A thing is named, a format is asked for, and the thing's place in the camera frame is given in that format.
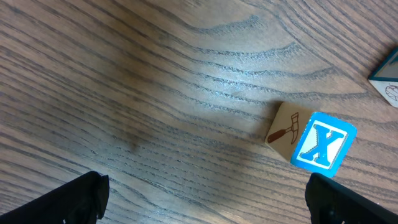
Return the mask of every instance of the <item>blue letter x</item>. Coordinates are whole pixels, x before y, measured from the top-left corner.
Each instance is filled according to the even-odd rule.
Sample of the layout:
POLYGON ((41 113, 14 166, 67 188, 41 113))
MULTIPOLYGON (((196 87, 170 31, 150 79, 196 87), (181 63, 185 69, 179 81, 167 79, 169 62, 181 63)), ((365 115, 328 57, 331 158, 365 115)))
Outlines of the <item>blue letter x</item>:
POLYGON ((328 161, 328 145, 334 142, 336 139, 343 138, 344 134, 332 131, 329 138, 326 135, 329 133, 329 129, 318 124, 314 124, 313 127, 317 130, 318 144, 307 153, 301 153, 300 157, 309 161, 313 161, 313 156, 319 152, 318 158, 315 159, 316 163, 324 166, 330 166, 328 161))

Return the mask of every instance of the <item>wooden table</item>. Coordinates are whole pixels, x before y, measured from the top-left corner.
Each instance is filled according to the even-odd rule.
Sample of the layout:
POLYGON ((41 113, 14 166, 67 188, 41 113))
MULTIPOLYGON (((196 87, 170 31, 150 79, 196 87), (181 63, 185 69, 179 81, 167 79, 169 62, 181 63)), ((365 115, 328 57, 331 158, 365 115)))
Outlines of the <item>wooden table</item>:
POLYGON ((394 0, 0 0, 0 213, 89 170, 98 223, 310 223, 264 145, 281 101, 354 124, 337 182, 398 213, 398 110, 367 77, 394 0))

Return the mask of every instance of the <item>blue frame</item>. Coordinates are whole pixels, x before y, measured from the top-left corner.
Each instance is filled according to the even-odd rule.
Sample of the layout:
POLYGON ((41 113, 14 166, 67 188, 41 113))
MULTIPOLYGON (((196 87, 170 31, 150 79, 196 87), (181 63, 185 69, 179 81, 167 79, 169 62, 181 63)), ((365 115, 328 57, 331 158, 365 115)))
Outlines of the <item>blue frame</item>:
POLYGON ((398 53, 398 48, 394 49, 391 54, 387 56, 387 58, 383 61, 383 63, 380 65, 379 68, 375 72, 372 73, 372 75, 368 78, 370 80, 376 80, 376 81, 387 81, 387 82, 398 82, 398 78, 383 78, 383 77, 375 77, 379 73, 379 71, 387 64, 390 59, 395 56, 398 53))
POLYGON ((302 137, 300 138, 300 141, 297 144, 297 147, 293 153, 293 156, 290 160, 290 163, 301 167, 303 169, 306 170, 310 170, 312 172, 318 172, 321 173, 327 177, 333 177, 338 168, 340 167, 341 163, 343 162, 343 159, 345 157, 345 155, 348 152, 349 147, 352 145, 352 143, 354 142, 354 138, 356 136, 357 130, 356 128, 352 125, 349 124, 345 121, 342 121, 340 119, 334 118, 330 115, 327 115, 325 113, 321 113, 321 112, 315 112, 314 114, 312 114, 310 121, 308 122, 307 126, 305 127, 305 131, 302 135, 302 137), (345 139, 344 144, 342 145, 340 151, 338 152, 338 155, 336 156, 335 162, 333 163, 333 165, 329 168, 329 169, 323 169, 321 167, 317 167, 315 165, 312 164, 308 164, 304 161, 300 161, 297 160, 297 156, 299 155, 300 149, 304 144, 305 139, 307 138, 311 127, 313 126, 315 120, 317 121, 321 121, 325 124, 329 124, 330 126, 336 127, 338 129, 344 130, 347 132, 347 136, 345 139))

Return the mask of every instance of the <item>toy block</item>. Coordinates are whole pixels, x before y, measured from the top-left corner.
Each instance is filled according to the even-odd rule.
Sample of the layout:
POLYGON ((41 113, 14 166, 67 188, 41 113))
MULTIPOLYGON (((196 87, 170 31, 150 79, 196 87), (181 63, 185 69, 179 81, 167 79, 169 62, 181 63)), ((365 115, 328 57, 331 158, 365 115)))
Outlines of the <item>toy block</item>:
POLYGON ((369 82, 393 107, 398 108, 398 48, 369 77, 369 82))
POLYGON ((266 137, 266 144, 291 164, 333 177, 356 128, 325 113, 284 102, 266 137))

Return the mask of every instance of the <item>partially visible block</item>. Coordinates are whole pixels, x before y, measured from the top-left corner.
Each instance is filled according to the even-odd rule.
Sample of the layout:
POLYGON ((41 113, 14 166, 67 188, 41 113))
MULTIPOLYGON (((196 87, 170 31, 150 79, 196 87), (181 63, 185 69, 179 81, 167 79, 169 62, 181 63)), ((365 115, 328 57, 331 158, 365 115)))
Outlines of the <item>partially visible block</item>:
POLYGON ((393 107, 398 108, 398 48, 369 77, 369 82, 393 107))
POLYGON ((356 128, 325 113, 282 103, 266 144, 291 164, 333 177, 356 136, 356 128))

